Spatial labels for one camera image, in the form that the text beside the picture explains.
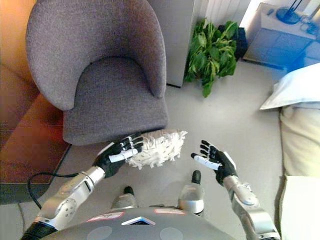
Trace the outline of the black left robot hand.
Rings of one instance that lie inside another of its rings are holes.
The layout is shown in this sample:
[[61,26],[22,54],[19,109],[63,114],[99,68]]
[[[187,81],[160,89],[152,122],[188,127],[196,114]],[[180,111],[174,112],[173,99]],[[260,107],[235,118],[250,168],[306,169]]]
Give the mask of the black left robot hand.
[[95,158],[93,166],[101,168],[105,178],[112,177],[127,160],[141,153],[143,146],[142,134],[131,134],[103,148]]

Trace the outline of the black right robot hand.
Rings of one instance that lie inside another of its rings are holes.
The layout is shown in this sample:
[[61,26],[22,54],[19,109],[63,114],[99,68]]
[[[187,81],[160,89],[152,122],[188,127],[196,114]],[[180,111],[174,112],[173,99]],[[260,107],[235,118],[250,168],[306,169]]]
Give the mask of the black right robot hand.
[[206,140],[200,144],[200,154],[192,153],[191,158],[196,162],[212,169],[216,181],[223,186],[224,179],[229,176],[238,177],[236,164],[226,151],[219,150]]

